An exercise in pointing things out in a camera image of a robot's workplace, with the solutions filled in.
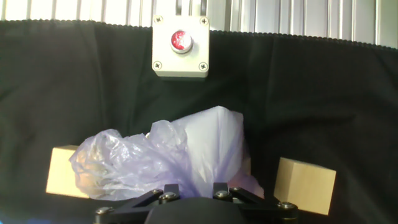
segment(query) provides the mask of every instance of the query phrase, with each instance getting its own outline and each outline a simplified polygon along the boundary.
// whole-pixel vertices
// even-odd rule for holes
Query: wrinkled plastic
[[[218,106],[155,122],[147,137],[102,131],[86,139],[70,162],[76,186],[95,199],[124,200],[165,184],[178,184],[182,197],[211,197],[214,182],[249,180],[239,170],[243,141],[242,114]]]

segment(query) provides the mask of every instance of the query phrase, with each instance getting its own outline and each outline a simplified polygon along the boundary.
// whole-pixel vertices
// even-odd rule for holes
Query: red button
[[[176,53],[183,54],[192,48],[192,38],[185,31],[177,31],[172,36],[172,47]]]

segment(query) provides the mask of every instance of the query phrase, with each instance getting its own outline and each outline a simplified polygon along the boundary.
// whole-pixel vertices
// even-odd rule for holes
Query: metal bolt
[[[109,212],[114,211],[114,209],[112,207],[101,207],[99,209],[97,209],[97,211],[95,211],[95,213],[97,213],[98,215],[103,215]]]
[[[152,193],[154,193],[154,194],[161,193],[161,192],[163,192],[163,190],[160,190],[160,189],[154,189],[154,190],[152,190]]]
[[[170,199],[174,199],[174,198],[176,198],[176,197],[177,197],[177,195],[176,195],[175,193],[173,193],[173,192],[166,192],[166,193],[162,194],[162,195],[159,197],[159,199],[162,199],[162,200],[170,200]]]
[[[209,24],[209,19],[206,16],[201,17],[200,24],[206,26],[207,24]]]
[[[162,16],[154,16],[154,22],[155,22],[155,24],[161,24],[163,22],[163,17]]]
[[[162,68],[162,63],[161,62],[154,62],[154,70],[160,70]]]
[[[226,198],[226,197],[228,197],[229,196],[229,193],[227,192],[227,191],[225,191],[225,190],[220,190],[220,191],[217,191],[217,193],[216,193],[216,195],[215,195],[217,198]]]
[[[279,202],[278,203],[278,207],[279,208],[283,208],[283,209],[290,209],[290,208],[294,208],[294,204],[290,203],[290,202]]]
[[[202,62],[199,64],[199,70],[201,70],[201,71],[206,71],[206,70],[208,70],[208,68],[209,68],[209,66],[205,62]]]

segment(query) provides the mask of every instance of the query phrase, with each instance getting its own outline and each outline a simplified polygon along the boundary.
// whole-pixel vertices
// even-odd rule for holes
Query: corrugated metal wall
[[[154,14],[199,16],[214,30],[312,35],[398,48],[398,0],[0,0],[2,20],[80,19],[151,26]]]

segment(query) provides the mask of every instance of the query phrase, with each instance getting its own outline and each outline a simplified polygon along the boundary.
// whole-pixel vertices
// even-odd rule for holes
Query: black cloth
[[[45,193],[52,148],[213,106],[243,113],[252,174],[272,195],[280,157],[337,171],[330,215],[398,222],[398,51],[342,40],[211,32],[203,82],[151,69],[152,30],[0,22],[0,221],[91,223],[105,202]]]

